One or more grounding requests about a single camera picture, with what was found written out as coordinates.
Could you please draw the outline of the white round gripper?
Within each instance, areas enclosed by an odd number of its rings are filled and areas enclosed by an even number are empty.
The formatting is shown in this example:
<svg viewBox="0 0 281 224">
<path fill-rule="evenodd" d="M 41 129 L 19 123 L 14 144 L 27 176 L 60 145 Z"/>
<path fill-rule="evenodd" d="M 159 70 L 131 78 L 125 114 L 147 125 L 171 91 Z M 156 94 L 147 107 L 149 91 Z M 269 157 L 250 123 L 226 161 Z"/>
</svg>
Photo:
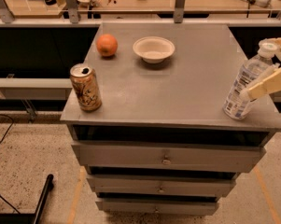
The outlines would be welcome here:
<svg viewBox="0 0 281 224">
<path fill-rule="evenodd" d="M 263 39 L 260 45 L 265 42 L 277 45 L 275 56 L 281 62 L 281 37 Z M 240 91 L 240 98 L 243 101 L 252 101 L 278 91 L 281 91 L 281 68 L 271 66 Z"/>
</svg>

